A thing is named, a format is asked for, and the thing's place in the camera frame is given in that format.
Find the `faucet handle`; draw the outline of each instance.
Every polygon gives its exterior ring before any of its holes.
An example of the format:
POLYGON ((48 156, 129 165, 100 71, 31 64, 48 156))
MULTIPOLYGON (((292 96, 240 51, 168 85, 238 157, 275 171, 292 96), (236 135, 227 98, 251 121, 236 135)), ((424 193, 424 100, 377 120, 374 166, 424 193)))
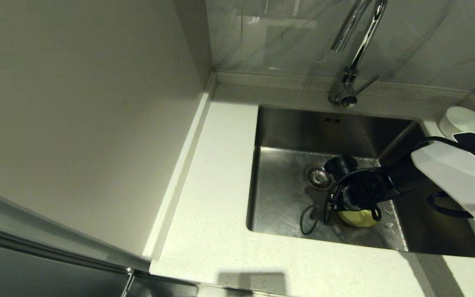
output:
POLYGON ((370 80, 366 81, 358 90, 355 91, 355 96, 358 95, 360 92, 362 92, 365 88, 367 88, 369 85, 371 85, 373 82, 375 82, 379 78, 379 75, 373 76, 370 80))

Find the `sink basin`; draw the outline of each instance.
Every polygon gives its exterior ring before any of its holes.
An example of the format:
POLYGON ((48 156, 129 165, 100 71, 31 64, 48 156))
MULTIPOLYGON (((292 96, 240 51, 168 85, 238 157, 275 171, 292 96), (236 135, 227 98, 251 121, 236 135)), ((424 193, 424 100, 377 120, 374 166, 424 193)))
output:
MULTIPOLYGON (((410 120, 260 108, 247 228, 373 248, 475 257, 475 225, 439 214, 426 203, 429 194, 441 190, 435 184, 379 203, 383 218, 374 226, 351 227, 334 212, 328 224, 318 222, 311 234, 300 231, 302 212, 314 203, 320 205, 320 217, 329 189, 308 181, 309 168, 323 166, 339 154, 353 156, 358 169, 389 165, 424 137, 419 124, 410 120)), ((459 207, 451 198, 443 203, 459 207)), ((304 216, 306 230, 313 222, 304 216)))

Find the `backsplash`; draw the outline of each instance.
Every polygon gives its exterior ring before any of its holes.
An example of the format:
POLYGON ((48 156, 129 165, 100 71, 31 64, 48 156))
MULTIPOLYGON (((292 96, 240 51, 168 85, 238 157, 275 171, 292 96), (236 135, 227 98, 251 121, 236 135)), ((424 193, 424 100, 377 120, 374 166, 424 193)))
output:
MULTIPOLYGON (((217 70, 335 77, 350 61, 373 3, 343 53, 330 47, 353 0, 206 0, 217 70)), ((360 78, 472 90, 475 1, 389 0, 360 78)))

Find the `chrome faucet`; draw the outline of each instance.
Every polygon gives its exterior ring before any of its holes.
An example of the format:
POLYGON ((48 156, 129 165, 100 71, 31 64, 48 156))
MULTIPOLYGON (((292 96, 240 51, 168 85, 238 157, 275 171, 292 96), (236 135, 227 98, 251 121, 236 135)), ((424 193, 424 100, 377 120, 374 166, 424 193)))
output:
MULTIPOLYGON (((349 40, 353 30, 355 29, 358 21, 366 11, 366 8, 372 0, 356 0, 349 11, 346 19, 343 21, 342 28, 338 32, 335 39, 335 43, 331 47, 333 51, 341 52, 346 47, 346 43, 349 40)), ((358 90, 353 89, 353 83, 358 75, 358 64, 362 60, 362 56, 366 52, 366 49, 371 41, 382 15, 384 14, 384 8, 388 0, 375 0, 375 8, 373 9, 373 16, 370 19, 366 33, 360 42, 358 50, 351 62, 351 65, 344 68, 344 73, 341 79, 335 82, 329 93, 329 101, 334 105, 340 105, 344 108, 353 107, 357 103, 357 95, 362 92, 367 86, 371 85, 379 78, 379 75, 375 75, 364 83, 358 90)))

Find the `white bowl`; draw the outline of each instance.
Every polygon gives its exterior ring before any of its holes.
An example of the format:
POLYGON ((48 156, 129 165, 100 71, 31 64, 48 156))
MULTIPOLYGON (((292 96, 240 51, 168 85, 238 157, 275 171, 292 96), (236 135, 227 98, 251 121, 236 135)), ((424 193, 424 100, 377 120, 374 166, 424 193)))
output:
POLYGON ((464 107, 450 107, 439 123, 439 129, 446 137, 454 133, 475 132, 475 112, 464 107))

